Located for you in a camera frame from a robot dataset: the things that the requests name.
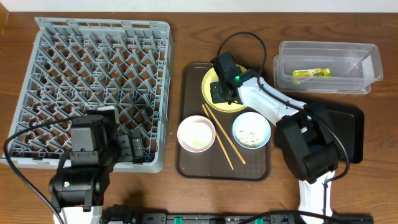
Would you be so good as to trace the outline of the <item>rice and nut scraps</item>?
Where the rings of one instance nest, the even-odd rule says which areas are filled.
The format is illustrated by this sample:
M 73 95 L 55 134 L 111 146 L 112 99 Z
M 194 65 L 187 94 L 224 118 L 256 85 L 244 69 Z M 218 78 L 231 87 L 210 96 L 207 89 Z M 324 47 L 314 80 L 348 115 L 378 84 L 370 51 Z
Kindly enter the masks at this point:
M 236 139 L 243 146 L 254 148 L 263 142 L 264 136 L 261 133 L 241 129 L 236 132 Z

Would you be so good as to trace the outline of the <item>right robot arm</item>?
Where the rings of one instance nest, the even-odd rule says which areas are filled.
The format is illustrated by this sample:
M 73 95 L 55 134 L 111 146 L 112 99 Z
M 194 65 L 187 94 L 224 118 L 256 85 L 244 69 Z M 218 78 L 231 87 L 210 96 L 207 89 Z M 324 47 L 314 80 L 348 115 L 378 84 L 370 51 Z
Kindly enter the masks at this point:
M 260 72 L 243 71 L 229 52 L 210 63 L 218 77 L 210 85 L 212 102 L 245 105 L 276 126 L 284 161 L 299 180 L 297 214 L 305 223 L 331 223 L 330 185 L 338 179 L 340 159 L 348 156 L 327 109 L 277 91 Z

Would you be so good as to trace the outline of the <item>green snack wrapper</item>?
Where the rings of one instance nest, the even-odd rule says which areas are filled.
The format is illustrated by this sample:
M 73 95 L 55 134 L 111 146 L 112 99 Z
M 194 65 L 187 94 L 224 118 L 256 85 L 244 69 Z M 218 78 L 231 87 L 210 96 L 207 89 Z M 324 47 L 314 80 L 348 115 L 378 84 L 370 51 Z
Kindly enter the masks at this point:
M 313 68 L 307 70 L 294 70 L 292 76 L 295 83 L 311 80 L 313 77 L 332 77 L 329 68 Z

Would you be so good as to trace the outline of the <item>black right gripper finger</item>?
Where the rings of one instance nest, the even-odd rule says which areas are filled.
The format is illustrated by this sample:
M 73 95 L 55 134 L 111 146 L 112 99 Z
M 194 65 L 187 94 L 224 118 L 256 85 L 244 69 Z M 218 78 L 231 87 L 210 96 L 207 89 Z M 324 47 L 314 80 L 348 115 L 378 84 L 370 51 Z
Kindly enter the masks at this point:
M 212 103 L 224 103 L 224 94 L 219 82 L 210 83 L 210 93 Z
M 223 84 L 222 91 L 224 94 L 224 99 L 229 105 L 233 103 L 238 104 L 237 90 L 238 88 L 235 87 L 234 85 Z

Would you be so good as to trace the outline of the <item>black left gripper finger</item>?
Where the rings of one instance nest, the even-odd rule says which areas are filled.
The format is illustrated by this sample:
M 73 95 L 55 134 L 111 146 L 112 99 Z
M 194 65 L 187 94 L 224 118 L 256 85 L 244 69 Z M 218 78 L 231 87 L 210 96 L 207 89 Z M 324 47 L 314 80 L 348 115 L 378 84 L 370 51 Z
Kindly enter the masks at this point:
M 130 130 L 130 147 L 132 152 L 132 158 L 138 159 L 144 156 L 144 146 L 141 139 L 141 132 L 138 129 Z
M 121 148 L 121 155 L 118 162 L 132 162 L 132 149 L 130 146 L 130 138 L 128 135 L 120 135 L 117 137 L 118 144 Z

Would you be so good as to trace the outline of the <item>light blue bowl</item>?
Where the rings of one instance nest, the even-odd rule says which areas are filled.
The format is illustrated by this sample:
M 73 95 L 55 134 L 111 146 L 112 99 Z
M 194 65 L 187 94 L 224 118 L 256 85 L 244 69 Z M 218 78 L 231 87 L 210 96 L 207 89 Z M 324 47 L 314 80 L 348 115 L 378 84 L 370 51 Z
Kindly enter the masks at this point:
M 241 129 L 247 129 L 264 136 L 263 142 L 258 147 L 249 148 L 240 144 L 236 139 L 236 132 Z M 240 114 L 233 122 L 232 126 L 233 137 L 239 145 L 247 149 L 259 149 L 265 146 L 271 138 L 271 126 L 268 120 L 263 115 L 256 112 L 245 112 Z

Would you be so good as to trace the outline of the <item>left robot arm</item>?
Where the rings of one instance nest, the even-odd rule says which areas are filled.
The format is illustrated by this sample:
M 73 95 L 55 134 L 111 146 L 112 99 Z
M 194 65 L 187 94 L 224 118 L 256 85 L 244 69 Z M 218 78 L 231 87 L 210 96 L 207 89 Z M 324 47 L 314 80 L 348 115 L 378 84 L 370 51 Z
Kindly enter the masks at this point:
M 115 106 L 89 110 L 72 119 L 72 148 L 62 154 L 50 179 L 55 223 L 130 223 L 118 208 L 103 217 L 104 193 L 109 175 L 118 162 L 132 162 L 144 155 L 138 131 L 118 134 L 119 111 Z

